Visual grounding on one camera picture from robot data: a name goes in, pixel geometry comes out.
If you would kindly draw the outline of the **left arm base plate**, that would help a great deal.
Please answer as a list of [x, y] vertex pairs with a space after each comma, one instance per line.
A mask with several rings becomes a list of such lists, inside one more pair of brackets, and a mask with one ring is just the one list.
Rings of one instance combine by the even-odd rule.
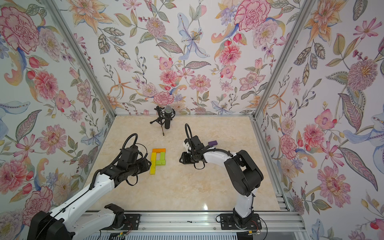
[[109, 227], [103, 228], [104, 231], [136, 231], [139, 228], [141, 215], [140, 214], [124, 214], [124, 217], [118, 217], [117, 221]]

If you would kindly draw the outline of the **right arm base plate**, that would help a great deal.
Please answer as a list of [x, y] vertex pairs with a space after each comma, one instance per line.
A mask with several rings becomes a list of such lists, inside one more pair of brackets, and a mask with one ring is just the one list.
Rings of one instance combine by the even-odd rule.
[[221, 230], [258, 231], [263, 229], [260, 217], [255, 213], [245, 218], [234, 213], [220, 214], [216, 217], [216, 221], [220, 223]]

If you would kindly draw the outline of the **orange long block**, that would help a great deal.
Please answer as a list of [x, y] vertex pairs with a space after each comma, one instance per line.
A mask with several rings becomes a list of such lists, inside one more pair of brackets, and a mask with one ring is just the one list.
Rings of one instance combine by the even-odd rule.
[[152, 152], [153, 153], [165, 153], [166, 149], [153, 149]]

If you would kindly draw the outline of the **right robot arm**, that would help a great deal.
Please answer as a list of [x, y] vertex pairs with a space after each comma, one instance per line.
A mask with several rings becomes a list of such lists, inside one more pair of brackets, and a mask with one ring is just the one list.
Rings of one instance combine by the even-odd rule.
[[222, 230], [242, 230], [249, 234], [262, 230], [261, 220], [254, 212], [254, 197], [264, 180], [264, 175], [248, 152], [231, 153], [213, 146], [204, 146], [197, 136], [186, 138], [186, 151], [179, 160], [184, 165], [197, 163], [215, 164], [224, 167], [232, 186], [238, 193], [237, 202], [231, 214], [220, 214], [217, 222]]

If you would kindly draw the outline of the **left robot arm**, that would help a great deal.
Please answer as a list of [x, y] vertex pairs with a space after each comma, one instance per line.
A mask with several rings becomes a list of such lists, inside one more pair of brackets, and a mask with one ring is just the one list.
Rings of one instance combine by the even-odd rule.
[[111, 164], [94, 173], [91, 183], [57, 208], [33, 216], [28, 232], [29, 240], [82, 240], [105, 228], [120, 230], [126, 225], [123, 208], [108, 204], [88, 217], [83, 214], [101, 197], [127, 182], [129, 177], [150, 170], [148, 153], [136, 145], [121, 149]]

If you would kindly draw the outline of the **yellow short block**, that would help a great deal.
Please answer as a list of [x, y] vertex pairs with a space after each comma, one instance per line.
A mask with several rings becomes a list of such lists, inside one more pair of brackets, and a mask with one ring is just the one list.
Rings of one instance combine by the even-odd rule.
[[151, 162], [156, 162], [157, 160], [157, 153], [152, 152], [151, 154]]

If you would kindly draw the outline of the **yellow long block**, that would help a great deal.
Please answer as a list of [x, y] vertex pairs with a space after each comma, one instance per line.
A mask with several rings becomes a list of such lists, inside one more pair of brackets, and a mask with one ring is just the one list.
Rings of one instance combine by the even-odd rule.
[[156, 174], [156, 162], [151, 162], [150, 175]]

